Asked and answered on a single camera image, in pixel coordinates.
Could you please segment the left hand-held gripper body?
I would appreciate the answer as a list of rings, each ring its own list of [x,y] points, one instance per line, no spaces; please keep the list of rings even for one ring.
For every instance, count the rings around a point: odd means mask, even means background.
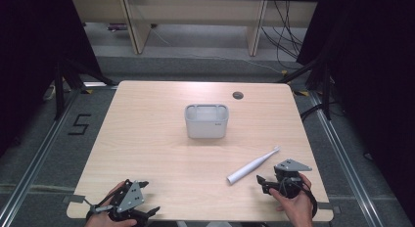
[[[109,211],[110,219],[116,222],[135,219],[137,225],[145,225],[147,223],[145,212],[135,209],[144,202],[142,189],[134,181],[125,180],[121,187],[112,192],[110,205],[113,208]]]

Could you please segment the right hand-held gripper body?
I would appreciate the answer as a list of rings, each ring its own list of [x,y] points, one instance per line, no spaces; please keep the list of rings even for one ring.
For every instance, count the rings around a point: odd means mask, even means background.
[[[275,189],[283,197],[289,199],[295,198],[300,193],[303,183],[300,178],[300,172],[311,170],[312,168],[310,166],[293,159],[286,159],[276,164],[274,166],[275,176],[277,178]]]

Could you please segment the white electric toothbrush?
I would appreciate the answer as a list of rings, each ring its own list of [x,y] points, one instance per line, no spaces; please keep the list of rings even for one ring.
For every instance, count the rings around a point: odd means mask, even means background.
[[[247,163],[243,167],[239,168],[232,174],[227,177],[227,181],[230,185],[235,184],[240,179],[247,176],[249,173],[260,167],[265,161],[267,161],[270,157],[280,151],[280,147],[276,146],[271,152],[252,160],[251,162]]]

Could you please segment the grey plastic holder box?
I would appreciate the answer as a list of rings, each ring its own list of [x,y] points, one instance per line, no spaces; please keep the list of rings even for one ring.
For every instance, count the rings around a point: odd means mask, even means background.
[[[185,108],[187,135],[193,139],[218,139],[226,135],[229,110],[220,104],[194,104]]]

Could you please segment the person's right hand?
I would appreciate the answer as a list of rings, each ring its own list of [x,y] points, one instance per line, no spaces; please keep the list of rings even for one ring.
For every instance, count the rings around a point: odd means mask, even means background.
[[[300,191],[293,199],[283,197],[275,189],[270,189],[269,193],[280,204],[276,210],[284,211],[294,227],[313,227],[313,204],[305,191]]]

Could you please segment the person's left hand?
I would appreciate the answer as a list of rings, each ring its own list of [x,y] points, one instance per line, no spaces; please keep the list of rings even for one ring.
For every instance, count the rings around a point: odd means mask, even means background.
[[[106,212],[93,214],[85,223],[84,227],[133,227],[137,224],[135,219],[123,221],[112,221]]]

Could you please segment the black metal stand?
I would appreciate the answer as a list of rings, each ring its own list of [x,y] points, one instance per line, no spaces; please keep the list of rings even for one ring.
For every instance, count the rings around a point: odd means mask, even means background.
[[[302,113],[300,118],[305,120],[310,114],[321,110],[326,118],[330,120],[330,69],[328,62],[324,58],[316,58],[302,68],[277,80],[277,83],[288,83],[308,71],[309,76],[305,82],[305,87],[307,90],[320,89],[322,91],[322,102]]]
[[[80,78],[80,75],[85,73],[109,86],[117,86],[117,82],[102,75],[99,69],[94,70],[88,68],[82,63],[76,62],[69,58],[60,57],[55,66],[55,90],[56,90],[56,116],[59,119],[65,111],[64,99],[64,82],[66,82],[71,89],[82,90],[85,84]]]

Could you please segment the black curtain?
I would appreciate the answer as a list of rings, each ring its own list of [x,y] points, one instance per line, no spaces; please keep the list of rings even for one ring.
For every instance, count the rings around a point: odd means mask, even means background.
[[[72,0],[0,0],[0,157],[64,61],[101,72]]]
[[[331,75],[350,120],[415,225],[415,0],[319,0],[298,62],[317,57],[352,2]]]

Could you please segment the light wooden furniture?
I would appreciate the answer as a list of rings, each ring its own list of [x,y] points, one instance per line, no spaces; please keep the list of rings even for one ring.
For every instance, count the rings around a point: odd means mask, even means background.
[[[307,28],[314,2],[271,0],[72,0],[84,23],[124,23],[132,49],[143,52],[152,24],[205,24],[242,26],[248,52],[258,49],[264,26]]]

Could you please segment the metal floor rail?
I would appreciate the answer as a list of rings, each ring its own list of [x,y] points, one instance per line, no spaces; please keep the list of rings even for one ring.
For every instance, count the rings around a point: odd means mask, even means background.
[[[66,198],[85,164],[87,151],[79,136],[69,136],[84,97],[65,96],[65,110],[53,117],[45,104],[24,134],[23,142],[0,159],[0,227],[74,227]]]
[[[332,123],[323,112],[323,102],[315,92],[310,92],[310,100],[314,107],[317,107],[317,115],[323,129],[330,141],[332,149],[336,154],[337,160],[345,174],[347,183],[363,213],[369,227],[384,227],[383,221],[379,217],[378,211],[372,202],[366,188],[364,187],[356,169],[354,168],[346,149]]]

